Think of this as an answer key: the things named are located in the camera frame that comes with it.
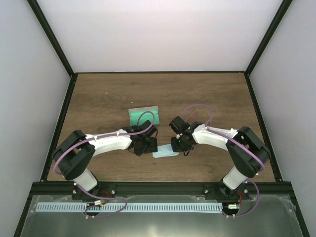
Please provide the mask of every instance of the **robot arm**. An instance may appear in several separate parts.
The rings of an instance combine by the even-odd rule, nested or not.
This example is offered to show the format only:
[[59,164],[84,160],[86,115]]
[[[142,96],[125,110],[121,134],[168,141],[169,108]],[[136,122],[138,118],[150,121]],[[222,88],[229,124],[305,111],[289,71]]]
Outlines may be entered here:
[[244,146],[248,146],[251,151],[262,163],[265,163],[271,153],[263,142],[248,127],[239,130],[224,130],[214,127],[206,127],[202,123],[194,122],[188,124],[180,117],[176,117],[169,126],[177,134],[171,138],[171,145],[174,152],[184,152],[187,155],[196,144],[207,144],[228,151],[235,166],[225,175],[222,183],[230,190],[235,190],[247,178],[252,178],[261,169],[260,164],[245,150],[234,144],[232,141],[221,136],[224,134],[233,138]]
[[53,152],[52,157],[57,161],[72,145],[79,141],[89,140],[77,147],[78,152],[70,151],[61,160],[58,167],[66,180],[73,180],[84,190],[97,194],[99,192],[98,181],[87,169],[92,157],[113,150],[134,149],[137,156],[157,152],[157,139],[151,137],[157,131],[155,126],[152,126],[147,132],[133,135],[135,132],[145,130],[150,125],[151,122],[146,121],[140,126],[124,127],[113,133],[98,135],[84,134],[81,130],[77,130],[71,133]]

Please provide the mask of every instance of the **wooden board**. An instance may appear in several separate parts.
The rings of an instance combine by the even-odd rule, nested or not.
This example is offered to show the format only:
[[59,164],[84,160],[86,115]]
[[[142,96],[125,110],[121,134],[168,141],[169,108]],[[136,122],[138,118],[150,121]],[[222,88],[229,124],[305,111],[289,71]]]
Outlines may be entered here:
[[[59,143],[72,131],[113,132],[129,125],[128,109],[158,106],[158,145],[170,144],[168,126],[187,106],[207,104],[214,111],[211,126],[239,129],[248,126],[262,139],[243,74],[79,74]],[[184,114],[188,117],[195,108]],[[198,107],[188,122],[206,122],[210,112]],[[92,159],[88,168],[101,181],[217,182],[233,167],[228,152],[197,145],[185,157],[140,157],[112,151]],[[270,163],[256,181],[274,181]],[[51,171],[49,180],[63,180]]]

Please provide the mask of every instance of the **black metal frame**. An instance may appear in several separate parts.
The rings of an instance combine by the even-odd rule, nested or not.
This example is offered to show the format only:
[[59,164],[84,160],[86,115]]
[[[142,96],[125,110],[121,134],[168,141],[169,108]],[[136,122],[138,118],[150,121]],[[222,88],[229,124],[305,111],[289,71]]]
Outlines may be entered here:
[[[255,97],[255,93],[253,91],[251,81],[249,79],[249,75],[253,71],[255,65],[259,61],[260,56],[264,52],[266,46],[268,45],[273,33],[277,29],[279,23],[281,22],[283,16],[285,15],[287,9],[289,8],[292,0],[283,0],[280,5],[273,21],[271,22],[266,34],[264,35],[256,53],[254,54],[248,68],[246,71],[204,71],[204,72],[124,72],[124,73],[244,73],[246,83],[248,85],[249,93],[253,102],[253,106],[257,115],[257,119],[260,125],[260,129],[263,134],[264,142],[269,147],[272,152],[272,158],[270,160],[272,165],[272,170],[275,176],[276,182],[258,182],[258,188],[261,194],[268,195],[289,195],[292,203],[296,206],[296,216],[298,218],[303,236],[309,237],[309,233],[302,216],[301,210],[299,208],[298,202],[296,200],[292,185],[290,182],[284,182],[282,180],[280,169],[277,165],[277,160],[275,154],[273,152],[273,148],[269,139],[269,135],[267,133],[267,129],[264,124],[264,120],[262,114],[260,112],[258,102]],[[57,122],[57,126],[53,135],[53,139],[49,148],[49,152],[47,155],[47,159],[45,162],[45,166],[41,175],[41,181],[33,183],[30,194],[26,201],[23,213],[21,215],[20,221],[18,223],[15,237],[21,235],[23,230],[23,225],[25,222],[25,218],[27,216],[31,200],[33,196],[36,195],[71,195],[74,189],[72,182],[67,181],[47,181],[48,172],[51,166],[52,158],[51,154],[57,146],[57,142],[60,136],[60,132],[65,120],[65,116],[68,110],[68,106],[71,100],[71,96],[73,90],[75,88],[76,80],[78,77],[78,73],[74,73],[72,70],[60,44],[57,41],[51,27],[49,26],[42,10],[40,9],[39,4],[36,0],[28,0],[35,16],[39,20],[42,28],[44,29],[48,39],[53,45],[57,55],[59,56],[61,62],[63,63],[66,71],[70,76],[70,82],[68,86],[68,90],[66,93],[66,97],[62,106],[62,110]],[[116,195],[118,196],[127,196],[127,195],[204,195],[204,187],[209,185],[217,185],[217,183],[165,183],[165,182],[101,182],[102,186],[110,186],[115,189]],[[246,188],[248,189],[249,194],[255,194],[256,191],[251,184],[246,184]]]
[[83,72],[79,74],[188,74],[188,73],[245,73],[245,71],[141,71],[141,72]]

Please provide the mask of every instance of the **light blue cloth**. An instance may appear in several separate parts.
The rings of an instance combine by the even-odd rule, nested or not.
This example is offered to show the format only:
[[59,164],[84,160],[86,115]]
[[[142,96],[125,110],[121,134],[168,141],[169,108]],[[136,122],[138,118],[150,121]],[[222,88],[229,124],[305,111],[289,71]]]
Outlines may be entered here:
[[158,151],[153,152],[154,158],[177,156],[178,152],[173,152],[171,144],[158,146]]

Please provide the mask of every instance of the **slotted cable channel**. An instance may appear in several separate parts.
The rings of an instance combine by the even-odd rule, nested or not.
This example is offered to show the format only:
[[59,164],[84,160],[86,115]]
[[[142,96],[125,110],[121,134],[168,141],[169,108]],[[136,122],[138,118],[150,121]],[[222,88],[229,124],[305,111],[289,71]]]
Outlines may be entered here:
[[[124,203],[110,202],[102,207],[92,207],[87,212],[114,212],[120,210]],[[87,203],[81,202],[39,202],[36,212],[84,212]],[[222,203],[129,203],[123,212],[194,212],[194,213],[222,213]]]

